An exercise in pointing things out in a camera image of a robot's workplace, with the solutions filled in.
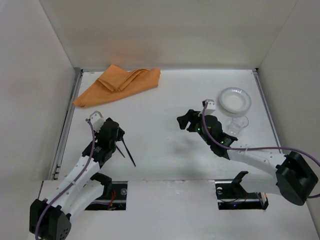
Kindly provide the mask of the white ceramic plate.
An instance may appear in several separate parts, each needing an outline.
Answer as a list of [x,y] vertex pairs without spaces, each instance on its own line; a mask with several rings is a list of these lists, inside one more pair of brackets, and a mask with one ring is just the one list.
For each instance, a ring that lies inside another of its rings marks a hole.
[[223,89],[218,96],[221,107],[230,114],[244,116],[252,106],[250,95],[238,87]]

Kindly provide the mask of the orange cloth napkin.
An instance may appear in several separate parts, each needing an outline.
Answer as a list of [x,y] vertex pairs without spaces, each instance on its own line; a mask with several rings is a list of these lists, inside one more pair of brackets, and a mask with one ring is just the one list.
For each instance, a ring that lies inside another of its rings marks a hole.
[[160,76],[159,68],[126,71],[112,64],[73,104],[88,108],[115,102],[158,87]]

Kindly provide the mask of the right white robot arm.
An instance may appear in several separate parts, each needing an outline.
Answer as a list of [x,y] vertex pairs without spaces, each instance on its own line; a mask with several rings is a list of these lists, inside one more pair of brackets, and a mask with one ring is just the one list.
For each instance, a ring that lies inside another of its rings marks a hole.
[[262,171],[255,174],[242,170],[226,183],[217,183],[216,195],[220,200],[238,200],[261,192],[280,195],[290,203],[302,206],[319,181],[296,150],[288,154],[266,149],[251,150],[236,137],[223,132],[216,116],[203,116],[201,112],[190,109],[185,115],[177,117],[177,122],[180,129],[200,135],[216,156]]

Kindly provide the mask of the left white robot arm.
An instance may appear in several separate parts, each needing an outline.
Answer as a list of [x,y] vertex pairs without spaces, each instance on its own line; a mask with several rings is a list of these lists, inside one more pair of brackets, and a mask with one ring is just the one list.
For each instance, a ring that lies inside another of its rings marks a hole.
[[29,231],[37,240],[64,240],[73,221],[94,200],[108,195],[112,179],[100,172],[123,140],[125,132],[111,118],[91,116],[86,120],[92,141],[61,184],[29,210]]

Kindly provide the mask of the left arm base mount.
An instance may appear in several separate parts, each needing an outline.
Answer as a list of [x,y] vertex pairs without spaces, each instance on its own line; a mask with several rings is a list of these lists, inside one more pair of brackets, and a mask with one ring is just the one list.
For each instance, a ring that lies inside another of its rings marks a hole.
[[113,181],[111,188],[95,199],[86,211],[125,211],[127,208],[127,181]]

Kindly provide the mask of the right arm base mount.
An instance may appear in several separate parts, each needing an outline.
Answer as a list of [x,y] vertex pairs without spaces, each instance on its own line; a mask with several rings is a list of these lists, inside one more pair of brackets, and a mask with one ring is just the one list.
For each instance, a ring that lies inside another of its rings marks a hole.
[[246,192],[241,186],[248,171],[241,171],[234,179],[215,181],[215,193],[219,210],[263,210],[269,206],[265,193]]

